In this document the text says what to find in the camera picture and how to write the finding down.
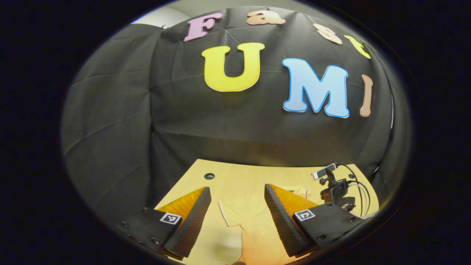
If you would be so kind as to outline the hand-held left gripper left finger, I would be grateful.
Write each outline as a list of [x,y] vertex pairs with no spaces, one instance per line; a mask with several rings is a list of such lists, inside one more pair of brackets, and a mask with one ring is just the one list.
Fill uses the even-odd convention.
[[148,250],[188,258],[212,201],[210,188],[192,191],[158,209],[144,208],[117,223],[117,229]]

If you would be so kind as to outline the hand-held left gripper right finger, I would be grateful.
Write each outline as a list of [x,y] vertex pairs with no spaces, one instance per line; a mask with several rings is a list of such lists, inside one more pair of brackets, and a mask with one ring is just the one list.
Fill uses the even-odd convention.
[[290,257],[328,248],[365,221],[335,203],[318,205],[269,183],[265,184],[264,198]]

